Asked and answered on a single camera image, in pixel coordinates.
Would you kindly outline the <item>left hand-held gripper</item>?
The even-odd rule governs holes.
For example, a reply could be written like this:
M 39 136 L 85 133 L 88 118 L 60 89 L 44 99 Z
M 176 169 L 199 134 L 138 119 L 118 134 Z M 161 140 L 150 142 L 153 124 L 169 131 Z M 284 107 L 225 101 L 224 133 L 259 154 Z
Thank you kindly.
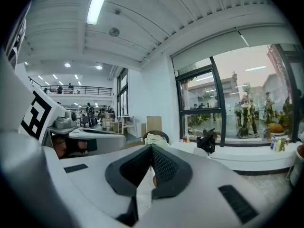
M 52 134 L 67 135 L 77 128 L 76 113 L 56 103 L 36 86 L 32 93 L 34 99 L 21 122 L 20 132 L 34 137 L 43 146 L 52 147 Z M 79 129 L 109 131 L 101 126 Z

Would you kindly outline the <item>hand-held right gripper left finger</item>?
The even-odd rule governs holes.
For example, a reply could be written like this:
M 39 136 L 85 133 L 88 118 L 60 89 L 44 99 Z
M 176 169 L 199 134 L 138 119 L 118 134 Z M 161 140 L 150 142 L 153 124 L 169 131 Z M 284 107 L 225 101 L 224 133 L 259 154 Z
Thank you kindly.
M 125 213 L 130 204 L 129 197 L 117 195 L 105 179 L 107 166 L 141 148 L 139 145 L 107 154 L 87 157 L 61 159 L 61 165 L 65 167 L 85 164 L 85 169 L 68 173 L 68 177 L 80 192 L 103 213 L 112 218 Z

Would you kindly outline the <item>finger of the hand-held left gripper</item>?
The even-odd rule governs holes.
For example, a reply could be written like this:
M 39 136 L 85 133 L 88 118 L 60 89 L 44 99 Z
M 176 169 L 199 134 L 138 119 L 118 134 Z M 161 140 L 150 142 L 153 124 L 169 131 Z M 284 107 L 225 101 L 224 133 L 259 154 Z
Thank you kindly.
M 73 130 L 71 139 L 86 140 L 88 155 L 100 155 L 121 150 L 126 144 L 123 134 L 99 130 Z

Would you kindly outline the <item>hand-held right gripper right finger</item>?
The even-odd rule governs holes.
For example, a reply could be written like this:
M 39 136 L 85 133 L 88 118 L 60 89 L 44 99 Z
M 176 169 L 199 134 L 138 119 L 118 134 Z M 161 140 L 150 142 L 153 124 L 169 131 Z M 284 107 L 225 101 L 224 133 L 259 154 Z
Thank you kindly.
M 154 170 L 139 186 L 139 228 L 260 228 L 271 206 L 250 182 L 203 155 L 168 147 L 186 161 L 193 176 L 173 198 L 151 200 Z

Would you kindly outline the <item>person's left hand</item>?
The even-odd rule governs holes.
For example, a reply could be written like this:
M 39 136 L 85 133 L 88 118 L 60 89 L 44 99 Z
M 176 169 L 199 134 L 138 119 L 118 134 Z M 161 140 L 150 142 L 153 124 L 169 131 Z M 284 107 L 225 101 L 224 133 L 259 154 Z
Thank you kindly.
M 87 151 L 87 140 L 68 138 L 65 135 L 52 136 L 53 149 L 59 159 L 71 158 Z

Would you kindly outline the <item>white wooden side table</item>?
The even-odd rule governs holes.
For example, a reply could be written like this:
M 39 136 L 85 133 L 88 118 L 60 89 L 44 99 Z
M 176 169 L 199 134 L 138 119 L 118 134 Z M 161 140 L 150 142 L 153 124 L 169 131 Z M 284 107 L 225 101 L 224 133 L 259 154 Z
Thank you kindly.
M 117 117 L 117 130 L 118 133 L 124 134 L 124 130 L 127 128 L 133 128 L 135 134 L 137 135 L 137 126 L 134 116 L 123 115 Z

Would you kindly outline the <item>black mezzanine railing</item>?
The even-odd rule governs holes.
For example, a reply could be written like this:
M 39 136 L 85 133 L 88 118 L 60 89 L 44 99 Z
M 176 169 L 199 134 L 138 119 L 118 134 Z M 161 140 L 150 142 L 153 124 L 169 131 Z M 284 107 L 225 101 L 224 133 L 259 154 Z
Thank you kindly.
M 84 86 L 84 85 L 50 85 L 45 83 L 40 85 L 38 82 L 29 77 L 29 82 L 32 86 L 38 87 L 41 91 L 47 95 L 99 95 L 99 96 L 111 96 L 112 89 L 108 87 L 97 86 Z

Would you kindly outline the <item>brown cardboard box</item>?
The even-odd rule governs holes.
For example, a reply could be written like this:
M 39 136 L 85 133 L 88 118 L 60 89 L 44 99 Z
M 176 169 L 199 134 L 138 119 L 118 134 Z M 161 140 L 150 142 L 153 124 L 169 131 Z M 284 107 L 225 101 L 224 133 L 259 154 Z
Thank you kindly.
M 147 132 L 162 131 L 161 116 L 147 116 L 146 127 L 147 127 Z

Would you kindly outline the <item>dark wicker chair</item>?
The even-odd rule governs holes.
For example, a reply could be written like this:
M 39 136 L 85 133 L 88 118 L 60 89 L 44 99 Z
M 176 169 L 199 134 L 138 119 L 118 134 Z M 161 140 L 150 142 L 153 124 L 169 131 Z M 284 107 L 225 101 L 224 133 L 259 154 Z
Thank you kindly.
M 161 131 L 150 131 L 150 132 L 147 132 L 147 133 L 143 136 L 143 138 L 142 138 L 143 143 L 144 143 L 145 138 L 147 137 L 147 134 L 149 134 L 149 133 L 155 134 L 155 135 L 159 135 L 159 136 L 163 137 L 163 138 L 167 141 L 168 146 L 170 145 L 169 137 L 167 136 L 167 134 L 165 134 L 165 133 L 163 133 L 163 132 L 161 132 Z

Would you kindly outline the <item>potted bonsai tree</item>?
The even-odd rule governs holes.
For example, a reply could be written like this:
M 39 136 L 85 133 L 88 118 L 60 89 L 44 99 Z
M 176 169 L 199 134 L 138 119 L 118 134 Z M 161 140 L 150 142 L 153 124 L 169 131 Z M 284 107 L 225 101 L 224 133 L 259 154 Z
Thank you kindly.
M 254 104 L 250 99 L 250 92 L 252 86 L 249 82 L 245 82 L 242 86 L 242 91 L 245 93 L 244 100 L 241 101 L 239 110 L 236 111 L 238 116 L 241 117 L 242 123 L 238 130 L 237 137 L 241 139 L 249 138 L 250 134 L 253 134 L 254 138 L 258 138 L 257 125 L 255 122 L 255 109 Z

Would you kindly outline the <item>brown cushion in tub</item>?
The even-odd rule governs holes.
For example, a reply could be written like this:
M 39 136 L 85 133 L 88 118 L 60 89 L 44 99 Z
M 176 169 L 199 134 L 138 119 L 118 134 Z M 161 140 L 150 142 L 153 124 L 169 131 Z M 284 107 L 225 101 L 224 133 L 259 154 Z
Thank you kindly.
M 270 123 L 268 127 L 270 132 L 273 134 L 281 134 L 285 132 L 284 128 L 279 123 Z

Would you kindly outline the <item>white round chair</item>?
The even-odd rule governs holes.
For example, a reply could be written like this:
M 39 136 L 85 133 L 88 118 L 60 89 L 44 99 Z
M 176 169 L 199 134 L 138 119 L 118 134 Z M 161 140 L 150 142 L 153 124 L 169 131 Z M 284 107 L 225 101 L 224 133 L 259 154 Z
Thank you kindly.
M 304 162 L 299 160 L 299 158 L 296 156 L 296 151 L 295 151 L 295 155 L 292 160 L 292 165 L 286 176 L 286 180 L 288 180 L 293 187 L 297 185 L 303 169 L 304 169 Z

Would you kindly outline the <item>long ceiling strip light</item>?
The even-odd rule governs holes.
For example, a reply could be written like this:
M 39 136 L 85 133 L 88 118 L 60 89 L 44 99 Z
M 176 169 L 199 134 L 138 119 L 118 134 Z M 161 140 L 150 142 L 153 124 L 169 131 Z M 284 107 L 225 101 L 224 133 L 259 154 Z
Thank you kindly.
M 91 0 L 86 23 L 90 25 L 96 25 L 100 11 L 102 9 L 103 3 L 105 0 Z

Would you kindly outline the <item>grey roller blind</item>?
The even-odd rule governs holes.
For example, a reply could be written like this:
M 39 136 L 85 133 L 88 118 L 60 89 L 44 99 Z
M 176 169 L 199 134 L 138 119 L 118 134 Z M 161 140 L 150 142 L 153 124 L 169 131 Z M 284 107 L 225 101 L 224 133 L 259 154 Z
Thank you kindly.
M 263 26 L 232 31 L 207 39 L 172 57 L 174 70 L 181 70 L 208 57 L 236 49 L 269 44 L 299 44 L 291 30 L 281 26 Z

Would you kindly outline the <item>black window frame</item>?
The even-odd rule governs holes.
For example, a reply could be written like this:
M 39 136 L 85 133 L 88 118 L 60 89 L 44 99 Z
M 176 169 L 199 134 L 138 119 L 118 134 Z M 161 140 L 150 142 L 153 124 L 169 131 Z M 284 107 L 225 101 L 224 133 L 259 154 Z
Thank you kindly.
M 236 113 L 252 86 L 259 137 L 237 137 L 242 120 Z M 176 72 L 180 138 L 196 141 L 215 128 L 219 146 L 270 145 L 270 123 L 281 124 L 286 141 L 304 141 L 304 49 L 295 44 L 246 47 L 208 57 Z

